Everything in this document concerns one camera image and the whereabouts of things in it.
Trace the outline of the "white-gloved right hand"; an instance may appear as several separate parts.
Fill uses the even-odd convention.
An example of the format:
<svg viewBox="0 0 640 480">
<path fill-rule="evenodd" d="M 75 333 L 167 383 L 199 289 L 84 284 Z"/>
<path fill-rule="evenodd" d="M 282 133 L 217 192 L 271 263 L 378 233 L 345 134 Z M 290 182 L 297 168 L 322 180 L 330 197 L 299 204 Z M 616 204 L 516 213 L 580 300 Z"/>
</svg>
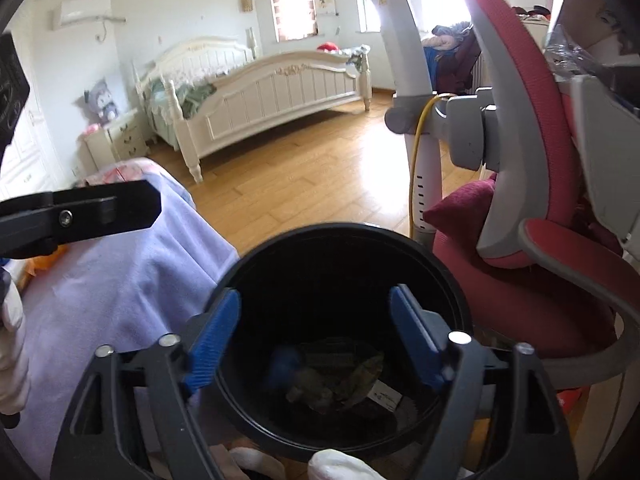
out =
<svg viewBox="0 0 640 480">
<path fill-rule="evenodd" d="M 239 446 L 229 451 L 242 471 L 257 474 L 259 479 L 285 479 L 281 462 L 256 448 Z M 307 463 L 307 477 L 318 480 L 385 480 L 382 474 L 363 460 L 337 450 L 322 450 Z"/>
</svg>

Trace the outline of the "white-gloved left hand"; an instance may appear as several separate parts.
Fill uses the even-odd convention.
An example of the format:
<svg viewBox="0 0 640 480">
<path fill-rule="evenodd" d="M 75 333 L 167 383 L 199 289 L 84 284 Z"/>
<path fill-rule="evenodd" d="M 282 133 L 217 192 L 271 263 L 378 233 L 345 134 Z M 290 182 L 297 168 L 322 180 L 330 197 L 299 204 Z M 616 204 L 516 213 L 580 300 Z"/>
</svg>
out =
<svg viewBox="0 0 640 480">
<path fill-rule="evenodd" d="M 26 321 L 20 293 L 6 269 L 1 269 L 1 414 L 24 410 L 30 391 L 29 357 L 25 350 Z"/>
</svg>

